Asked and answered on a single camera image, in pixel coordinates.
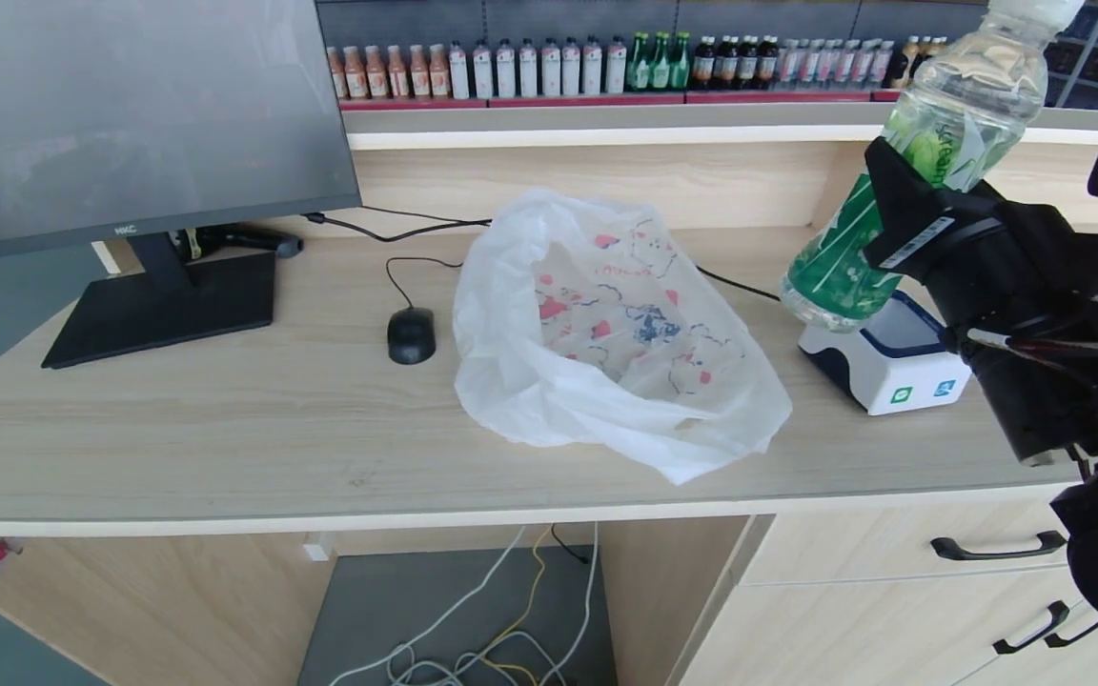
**monitor base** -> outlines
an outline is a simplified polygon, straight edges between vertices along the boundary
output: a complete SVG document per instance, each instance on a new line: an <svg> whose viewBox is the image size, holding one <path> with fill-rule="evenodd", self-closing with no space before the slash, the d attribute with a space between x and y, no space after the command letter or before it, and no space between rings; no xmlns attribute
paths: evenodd
<svg viewBox="0 0 1098 686"><path fill-rule="evenodd" d="M165 290L149 273L92 282L40 366L64 369L269 326L274 261L261 252L188 265L189 290Z"/></svg>

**computer monitor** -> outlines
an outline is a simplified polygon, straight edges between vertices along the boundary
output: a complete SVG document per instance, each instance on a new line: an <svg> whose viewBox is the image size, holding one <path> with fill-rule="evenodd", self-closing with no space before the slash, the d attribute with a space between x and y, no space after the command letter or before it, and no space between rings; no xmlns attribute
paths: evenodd
<svg viewBox="0 0 1098 686"><path fill-rule="evenodd" d="M274 256L167 232L358 206L314 0L0 0L0 256L127 238L44 366L256 328Z"/></svg>

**monitor screen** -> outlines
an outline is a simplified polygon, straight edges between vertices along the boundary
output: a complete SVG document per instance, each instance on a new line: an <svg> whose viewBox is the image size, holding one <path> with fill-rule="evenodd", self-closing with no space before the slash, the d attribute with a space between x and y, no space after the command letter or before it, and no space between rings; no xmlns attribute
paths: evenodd
<svg viewBox="0 0 1098 686"><path fill-rule="evenodd" d="M0 256L358 203L314 0L0 0Z"/></svg>

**barcode sticker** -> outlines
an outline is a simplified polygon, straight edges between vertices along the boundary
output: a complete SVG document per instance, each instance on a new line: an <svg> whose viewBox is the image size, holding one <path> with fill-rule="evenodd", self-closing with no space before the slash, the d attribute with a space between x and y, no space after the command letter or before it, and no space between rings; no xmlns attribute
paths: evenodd
<svg viewBox="0 0 1098 686"><path fill-rule="evenodd" d="M887 260L879 262L879 269L890 270L894 266L906 261L914 252L920 250L925 244L933 240L937 235L942 234L943 230L953 225L953 223L955 223L954 218L949 216L938 217L937 221L932 221L931 225L923 228L920 234L916 235L915 238L910 240L910 243L904 244L899 250L893 252L892 256L888 256Z"/></svg>

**white plastic bag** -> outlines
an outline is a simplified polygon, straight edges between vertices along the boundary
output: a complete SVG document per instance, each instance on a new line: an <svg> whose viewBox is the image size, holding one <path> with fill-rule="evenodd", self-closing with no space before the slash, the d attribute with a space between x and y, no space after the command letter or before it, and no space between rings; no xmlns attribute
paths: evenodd
<svg viewBox="0 0 1098 686"><path fill-rule="evenodd" d="M765 451L785 387L650 207L530 191L469 250L460 404L537 447L603 443L672 483Z"/></svg>

